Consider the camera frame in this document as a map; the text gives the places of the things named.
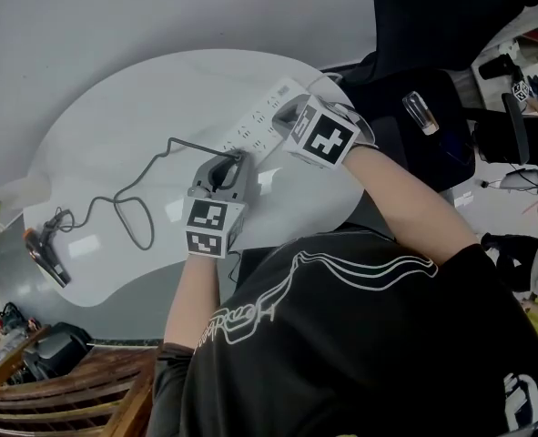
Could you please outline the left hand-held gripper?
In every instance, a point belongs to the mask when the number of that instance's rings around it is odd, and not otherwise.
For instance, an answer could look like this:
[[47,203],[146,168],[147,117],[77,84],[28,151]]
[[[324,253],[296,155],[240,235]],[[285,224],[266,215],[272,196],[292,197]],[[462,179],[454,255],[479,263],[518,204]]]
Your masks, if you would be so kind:
[[[236,184],[223,186],[229,171],[237,166]],[[250,153],[215,155],[202,164],[188,190],[182,221],[189,255],[224,259],[242,231],[248,205],[247,184],[254,170]]]

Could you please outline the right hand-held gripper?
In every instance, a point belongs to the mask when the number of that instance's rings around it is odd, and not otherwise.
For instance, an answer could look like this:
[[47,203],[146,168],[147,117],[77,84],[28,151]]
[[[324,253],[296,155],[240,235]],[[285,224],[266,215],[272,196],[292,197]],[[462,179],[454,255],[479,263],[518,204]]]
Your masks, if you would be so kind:
[[337,168],[356,147],[378,147],[372,128],[353,107],[317,95],[291,99],[272,123],[284,137],[284,151],[320,168]]

